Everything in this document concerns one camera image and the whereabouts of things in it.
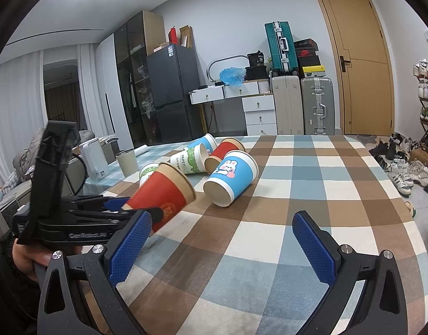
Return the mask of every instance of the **wooden door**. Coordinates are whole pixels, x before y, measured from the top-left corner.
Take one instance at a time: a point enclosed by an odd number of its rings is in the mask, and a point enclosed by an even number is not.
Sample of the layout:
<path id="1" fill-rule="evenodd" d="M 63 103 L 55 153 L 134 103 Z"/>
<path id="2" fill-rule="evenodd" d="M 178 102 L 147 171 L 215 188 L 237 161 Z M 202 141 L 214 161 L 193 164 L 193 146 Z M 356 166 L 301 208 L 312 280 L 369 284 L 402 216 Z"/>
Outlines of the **wooden door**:
<path id="1" fill-rule="evenodd" d="M 370 0 L 320 0 L 335 52 L 341 128 L 389 136 L 393 84 L 387 46 Z"/>

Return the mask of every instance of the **door frame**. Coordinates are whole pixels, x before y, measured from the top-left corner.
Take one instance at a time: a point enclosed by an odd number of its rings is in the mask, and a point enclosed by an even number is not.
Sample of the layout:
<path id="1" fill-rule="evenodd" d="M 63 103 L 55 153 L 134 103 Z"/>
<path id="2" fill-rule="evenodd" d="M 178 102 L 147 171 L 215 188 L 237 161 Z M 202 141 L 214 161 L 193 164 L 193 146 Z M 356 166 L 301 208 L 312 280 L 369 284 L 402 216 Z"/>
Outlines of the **door frame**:
<path id="1" fill-rule="evenodd" d="M 382 23 L 380 22 L 379 14 L 377 13 L 374 3 L 372 0 L 369 0 L 372 10 L 374 11 L 375 17 L 377 19 L 377 23 L 379 24 L 380 31 L 382 32 L 382 38 L 383 38 L 383 44 L 385 45 L 385 51 L 387 55 L 388 60 L 388 69 L 389 69 L 389 79 L 390 79 L 390 86 L 391 86 L 391 133 L 394 132 L 394 78 L 392 74 L 392 66 L 391 66 L 391 55 L 388 49 L 388 44 L 386 41 L 385 32 L 383 31 Z M 318 0 L 318 3 L 320 4 L 321 11 L 323 12 L 324 21 L 326 22 L 327 31 L 329 32 L 329 38 L 330 42 L 332 44 L 332 51 L 333 51 L 333 57 L 335 60 L 335 69 L 336 69 L 336 77 L 338 79 L 338 91 L 340 96 L 340 128 L 342 130 L 342 134 L 344 135 L 345 132 L 345 122 L 344 122 L 344 89 L 343 89 L 343 79 L 341 77 L 341 74 L 339 72 L 341 71 L 341 64 L 340 64 L 340 58 L 338 56 L 338 48 L 336 46 L 336 42 L 333 35 L 332 25 L 329 20 L 329 16 L 327 15 L 326 7 L 324 6 L 323 0 Z"/>

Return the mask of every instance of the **blue paper cup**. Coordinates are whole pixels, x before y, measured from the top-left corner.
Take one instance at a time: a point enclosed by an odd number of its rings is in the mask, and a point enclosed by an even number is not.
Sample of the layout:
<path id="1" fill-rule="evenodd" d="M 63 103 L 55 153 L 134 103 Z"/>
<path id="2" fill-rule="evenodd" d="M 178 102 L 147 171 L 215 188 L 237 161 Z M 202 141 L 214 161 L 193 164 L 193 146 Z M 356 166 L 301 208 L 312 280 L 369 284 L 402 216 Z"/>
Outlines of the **blue paper cup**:
<path id="1" fill-rule="evenodd" d="M 203 191 L 214 204 L 227 207 L 257 175 L 259 168 L 253 157 L 243 151 L 230 151 L 203 184 Z"/>
<path id="2" fill-rule="evenodd" d="M 208 151 L 208 155 L 211 155 L 213 153 L 213 151 L 217 148 L 217 142 L 215 141 L 214 137 L 210 133 L 207 133 L 203 137 L 201 137 L 195 141 L 192 141 L 184 149 L 187 150 L 187 149 L 193 148 L 195 146 L 198 146 L 201 143 L 204 145 L 204 147 Z"/>

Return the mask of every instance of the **white drawer unit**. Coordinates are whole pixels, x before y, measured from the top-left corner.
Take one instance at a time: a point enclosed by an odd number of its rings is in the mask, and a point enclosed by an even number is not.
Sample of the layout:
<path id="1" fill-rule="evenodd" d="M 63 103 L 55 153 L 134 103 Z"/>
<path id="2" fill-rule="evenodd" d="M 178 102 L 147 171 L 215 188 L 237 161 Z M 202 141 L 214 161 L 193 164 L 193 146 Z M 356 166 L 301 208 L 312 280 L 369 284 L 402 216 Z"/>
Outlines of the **white drawer unit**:
<path id="1" fill-rule="evenodd" d="M 223 87 L 212 86 L 204 89 L 195 90 L 189 93 L 189 97 L 191 97 L 191 104 L 218 101 L 220 99 L 224 99 Z"/>
<path id="2" fill-rule="evenodd" d="M 275 110 L 245 112 L 245 122 L 249 125 L 267 125 L 276 123 Z"/>
<path id="3" fill-rule="evenodd" d="M 247 132 L 249 136 L 262 136 L 262 135 L 277 135 L 276 124 L 267 125 L 247 125 Z"/>
<path id="4" fill-rule="evenodd" d="M 244 112 L 274 110 L 273 95 L 259 95 L 242 98 Z"/>
<path id="5" fill-rule="evenodd" d="M 247 95 L 258 95 L 259 86 L 257 82 L 244 83 L 240 87 L 224 86 L 223 92 L 225 94 L 225 98 L 244 97 Z"/>

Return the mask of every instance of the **screw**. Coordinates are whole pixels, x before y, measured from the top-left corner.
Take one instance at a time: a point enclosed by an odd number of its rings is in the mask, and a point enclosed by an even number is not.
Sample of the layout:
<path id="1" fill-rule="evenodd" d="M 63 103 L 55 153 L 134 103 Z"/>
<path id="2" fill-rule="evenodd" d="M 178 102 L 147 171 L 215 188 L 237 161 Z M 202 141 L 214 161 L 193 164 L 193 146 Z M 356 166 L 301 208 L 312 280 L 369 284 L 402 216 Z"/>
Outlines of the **screw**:
<path id="1" fill-rule="evenodd" d="M 349 244 L 343 244 L 341 246 L 341 251 L 346 253 L 346 254 L 349 254 L 349 253 L 353 252 L 353 248 Z"/>
<path id="2" fill-rule="evenodd" d="M 93 246 L 93 253 L 100 253 L 104 250 L 104 246 L 102 244 L 97 244 L 95 246 Z"/>
<path id="3" fill-rule="evenodd" d="M 393 257 L 392 252 L 390 252 L 389 250 L 384 250 L 383 255 L 385 256 L 385 258 L 388 259 L 391 259 Z"/>
<path id="4" fill-rule="evenodd" d="M 62 257 L 62 251 L 56 250 L 56 252 L 53 253 L 53 259 L 59 259 L 60 257 Z"/>

